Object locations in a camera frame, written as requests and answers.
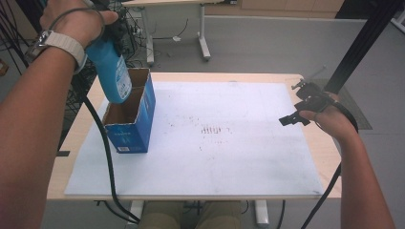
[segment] gray floor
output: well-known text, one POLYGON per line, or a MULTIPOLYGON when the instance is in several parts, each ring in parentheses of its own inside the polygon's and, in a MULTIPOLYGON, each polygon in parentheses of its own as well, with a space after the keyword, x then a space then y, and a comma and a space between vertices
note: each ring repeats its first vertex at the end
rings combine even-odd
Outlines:
MULTIPOLYGON (((306 78, 329 78, 363 25, 364 21, 348 20, 207 17, 206 40, 212 58, 206 62, 193 31, 198 22, 190 20, 181 42, 155 40, 156 63, 151 70, 299 73, 306 78)), ((0 52, 0 56, 7 59, 8 54, 0 52)), ((345 85, 373 127, 360 134, 397 228, 405 228, 404 60, 405 34, 390 24, 345 85)), ((16 78, 11 74, 0 77, 1 96, 16 78)), ((315 200, 288 200, 282 228, 300 227, 314 204, 315 200)), ((282 202, 270 200, 267 206, 268 228, 275 228, 282 202)), ((309 228, 340 228, 339 214, 339 201, 327 200, 309 228)), ((186 217, 195 218, 193 212, 186 217)), ((254 221, 250 202, 243 227, 258 228, 254 221)), ((125 228, 125 222, 92 201, 49 201, 42 228, 125 228)))

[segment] person's leg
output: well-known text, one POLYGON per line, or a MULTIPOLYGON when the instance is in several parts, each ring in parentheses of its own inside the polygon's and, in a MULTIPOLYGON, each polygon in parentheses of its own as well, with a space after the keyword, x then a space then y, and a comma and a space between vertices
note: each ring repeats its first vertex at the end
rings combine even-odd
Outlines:
POLYGON ((180 229, 183 201, 148 201, 138 229, 180 229))
POLYGON ((206 202, 196 229, 241 229, 241 202, 206 202))

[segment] table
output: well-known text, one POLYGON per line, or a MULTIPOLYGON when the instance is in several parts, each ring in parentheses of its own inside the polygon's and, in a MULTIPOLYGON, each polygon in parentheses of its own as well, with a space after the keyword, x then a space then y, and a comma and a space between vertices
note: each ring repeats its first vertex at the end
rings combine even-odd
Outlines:
MULTIPOLYGON (((288 92, 293 103, 299 101, 294 91, 290 89, 302 78, 298 74, 271 74, 271 73, 152 73, 153 81, 189 81, 189 82, 267 82, 283 83, 288 87, 288 92)), ((95 81, 88 96, 97 109, 104 99, 103 91, 100 88, 98 80, 95 81)), ((75 165, 75 159, 86 137, 93 119, 87 108, 80 109, 75 122, 69 131, 62 151, 70 151, 69 156, 59 156, 56 158, 53 174, 51 177, 48 199, 111 199, 110 196, 67 196, 64 194, 65 188, 75 165)), ((328 186, 335 168, 340 162, 340 155, 330 136, 323 133, 316 125, 303 127, 303 133, 309 145, 315 167, 321 179, 324 189, 328 186)), ((330 193, 330 198, 341 197, 341 182, 338 181, 330 193)), ((145 199, 145 197, 120 197, 121 199, 145 199)), ((266 197, 249 197, 249 199, 266 199, 266 197)))
POLYGON ((149 66, 152 66, 155 62, 154 49, 153 49, 153 38, 148 30, 148 19, 147 19, 147 7, 154 6, 169 6, 169 5, 200 5, 200 31, 198 32, 200 46, 202 48, 202 55, 205 60, 211 58, 208 46, 205 41, 205 23, 204 23, 204 4, 207 3, 218 3, 223 0, 136 0, 123 2, 122 6, 126 8, 139 8, 142 16, 143 29, 146 36, 146 60, 149 66))

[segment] person's arm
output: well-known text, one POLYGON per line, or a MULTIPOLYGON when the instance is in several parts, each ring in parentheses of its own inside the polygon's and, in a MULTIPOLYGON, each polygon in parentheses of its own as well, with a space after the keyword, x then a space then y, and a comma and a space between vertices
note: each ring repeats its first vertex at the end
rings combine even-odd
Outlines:
MULTIPOLYGON (((41 17, 47 29, 57 15, 86 7, 80 0, 48 1, 41 17)), ((103 12, 107 24, 117 20, 103 12)), ((102 23, 93 11, 63 17, 55 31, 83 47, 95 39, 102 23)), ((50 47, 28 67, 0 105, 0 222, 2 228, 39 228, 45 208, 75 59, 50 47)))
MULTIPOLYGON (((315 113, 300 112, 314 120, 315 113)), ((348 119, 329 106, 316 121, 336 138, 342 154, 341 228, 394 228, 394 222, 370 163, 366 147, 348 119)))

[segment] white paper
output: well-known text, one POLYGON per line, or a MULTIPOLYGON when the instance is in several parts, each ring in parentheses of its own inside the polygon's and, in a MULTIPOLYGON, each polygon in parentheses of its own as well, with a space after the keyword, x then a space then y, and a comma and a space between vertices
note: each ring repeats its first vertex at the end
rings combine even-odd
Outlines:
MULTIPOLYGON (((154 82, 156 110, 147 154, 110 143, 119 195, 308 197, 323 193, 284 84, 154 82)), ((105 99, 99 109, 102 116, 105 99)), ((66 195, 110 195, 107 161, 93 124, 66 195)))

